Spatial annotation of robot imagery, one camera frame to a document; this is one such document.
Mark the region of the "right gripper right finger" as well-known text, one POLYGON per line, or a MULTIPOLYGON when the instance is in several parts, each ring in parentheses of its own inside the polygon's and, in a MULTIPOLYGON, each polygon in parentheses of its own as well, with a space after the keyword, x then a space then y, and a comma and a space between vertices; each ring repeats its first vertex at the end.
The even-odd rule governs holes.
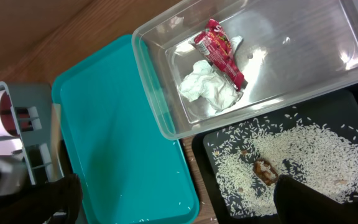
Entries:
POLYGON ((281 223, 358 224, 358 205, 345 205, 299 181, 280 175, 273 201, 281 223))

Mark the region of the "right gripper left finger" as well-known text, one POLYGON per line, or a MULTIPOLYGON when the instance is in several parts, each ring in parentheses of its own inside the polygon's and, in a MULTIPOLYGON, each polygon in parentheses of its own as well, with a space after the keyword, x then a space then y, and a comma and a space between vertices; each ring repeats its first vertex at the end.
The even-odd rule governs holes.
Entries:
POLYGON ((0 196, 0 223, 75 223, 82 199, 80 178, 70 174, 0 196))

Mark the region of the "wooden chopstick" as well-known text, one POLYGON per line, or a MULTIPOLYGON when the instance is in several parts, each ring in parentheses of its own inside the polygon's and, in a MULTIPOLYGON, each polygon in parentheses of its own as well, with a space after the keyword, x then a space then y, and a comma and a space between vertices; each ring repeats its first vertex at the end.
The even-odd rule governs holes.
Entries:
POLYGON ((61 141, 61 105, 57 103, 52 104, 51 111, 51 126, 50 126, 50 156, 52 165, 52 177, 56 181, 61 178, 61 168, 59 161, 60 141, 61 141))

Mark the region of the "white tissue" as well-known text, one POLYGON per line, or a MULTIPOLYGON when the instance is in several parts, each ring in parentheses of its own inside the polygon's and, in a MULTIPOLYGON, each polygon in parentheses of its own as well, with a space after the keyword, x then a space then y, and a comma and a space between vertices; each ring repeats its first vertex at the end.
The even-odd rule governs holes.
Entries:
POLYGON ((242 98, 243 92, 220 75, 207 60, 199 60, 193 65, 193 71, 179 86, 179 92, 189 102, 202 97, 216 111, 233 106, 242 98))

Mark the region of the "red snack wrapper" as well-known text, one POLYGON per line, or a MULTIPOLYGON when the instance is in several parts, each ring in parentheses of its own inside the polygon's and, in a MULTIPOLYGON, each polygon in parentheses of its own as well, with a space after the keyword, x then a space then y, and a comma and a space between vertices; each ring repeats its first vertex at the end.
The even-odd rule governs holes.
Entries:
POLYGON ((234 48, 221 24, 210 18, 204 28, 190 44, 198 49, 213 65, 225 73, 237 91, 241 90, 244 75, 238 69, 234 48))

